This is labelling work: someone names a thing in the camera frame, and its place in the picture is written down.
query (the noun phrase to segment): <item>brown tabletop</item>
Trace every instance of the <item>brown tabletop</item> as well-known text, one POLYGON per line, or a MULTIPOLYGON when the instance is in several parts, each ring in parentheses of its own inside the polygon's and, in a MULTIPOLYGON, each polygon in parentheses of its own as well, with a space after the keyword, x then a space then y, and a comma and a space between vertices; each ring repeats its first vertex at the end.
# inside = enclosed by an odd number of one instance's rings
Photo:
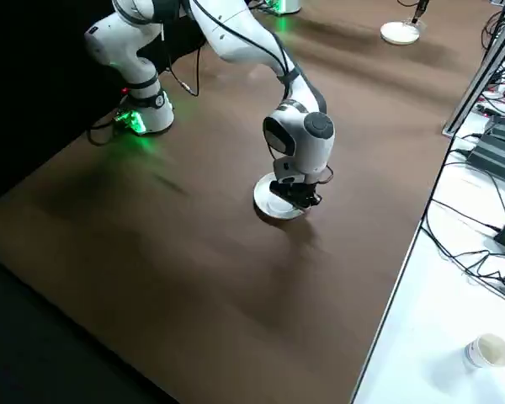
MULTIPOLYGON (((361 3, 269 22, 337 128, 335 178, 306 218, 269 226, 253 209, 282 88, 207 48, 199 98, 162 76, 177 115, 166 135, 100 148, 82 136, 0 199, 0 261, 183 403, 345 402, 495 11, 431 2, 423 38, 396 48, 378 28, 407 9, 361 3)), ((193 56, 175 67, 193 82, 193 56)))

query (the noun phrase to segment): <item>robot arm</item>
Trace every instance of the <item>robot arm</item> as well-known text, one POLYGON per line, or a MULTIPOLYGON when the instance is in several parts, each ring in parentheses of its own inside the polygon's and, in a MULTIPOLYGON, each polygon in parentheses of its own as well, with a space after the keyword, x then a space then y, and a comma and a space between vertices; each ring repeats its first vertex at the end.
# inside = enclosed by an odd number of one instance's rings
POLYGON ((162 24, 186 10, 220 58, 267 65, 284 85, 282 101, 263 121, 270 151, 283 155, 274 157, 276 180, 269 189, 300 210, 320 203, 316 185, 332 177, 321 181, 324 171, 331 170, 327 160, 335 139, 326 102, 280 39, 253 17, 243 0, 112 1, 115 13, 97 22, 85 38, 92 56, 118 69, 129 83, 130 94, 122 104, 139 117, 140 129, 133 128, 138 135, 167 129, 173 112, 155 67, 136 52, 162 32, 162 24))
POLYGON ((335 139, 322 95, 311 85, 280 39, 266 30, 242 0, 189 0, 190 10, 217 55, 232 62, 269 66, 284 85, 277 109, 263 121, 277 178, 270 190, 298 209, 318 205, 316 185, 335 139))

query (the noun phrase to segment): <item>paper cup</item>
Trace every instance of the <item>paper cup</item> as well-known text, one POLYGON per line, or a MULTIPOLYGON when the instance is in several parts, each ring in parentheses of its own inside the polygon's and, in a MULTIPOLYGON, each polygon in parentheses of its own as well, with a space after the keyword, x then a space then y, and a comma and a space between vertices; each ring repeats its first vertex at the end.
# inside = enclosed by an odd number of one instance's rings
POLYGON ((505 341, 494 334, 484 334, 464 348, 467 362, 476 368, 505 366, 505 341))

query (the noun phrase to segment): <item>white plate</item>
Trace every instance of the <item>white plate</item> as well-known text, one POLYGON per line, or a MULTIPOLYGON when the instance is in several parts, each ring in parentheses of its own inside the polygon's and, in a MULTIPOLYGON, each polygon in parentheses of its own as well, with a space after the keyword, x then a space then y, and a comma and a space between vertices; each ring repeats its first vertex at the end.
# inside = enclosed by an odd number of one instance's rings
POLYGON ((305 213, 303 210, 296 209, 292 204, 279 198, 269 190, 269 185, 275 180, 275 174, 269 173, 256 183, 254 187, 254 203, 256 206, 265 215, 285 221, 303 215, 305 213))
POLYGON ((410 45, 419 39, 419 29, 400 21, 383 24, 381 37, 393 45, 410 45))

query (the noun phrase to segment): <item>black background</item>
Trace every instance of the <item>black background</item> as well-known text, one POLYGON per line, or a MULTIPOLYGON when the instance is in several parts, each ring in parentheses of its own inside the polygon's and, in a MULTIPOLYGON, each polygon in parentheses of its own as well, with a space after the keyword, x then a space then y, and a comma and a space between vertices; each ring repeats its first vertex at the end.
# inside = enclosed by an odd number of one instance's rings
MULTIPOLYGON (((120 100, 120 75, 85 51, 83 34, 111 0, 0 3, 0 195, 81 135, 120 100)), ((203 39, 187 17, 165 25, 172 60, 203 39)), ((167 67, 160 39, 141 51, 167 67)))
POLYGON ((0 403, 177 402, 0 266, 0 403))

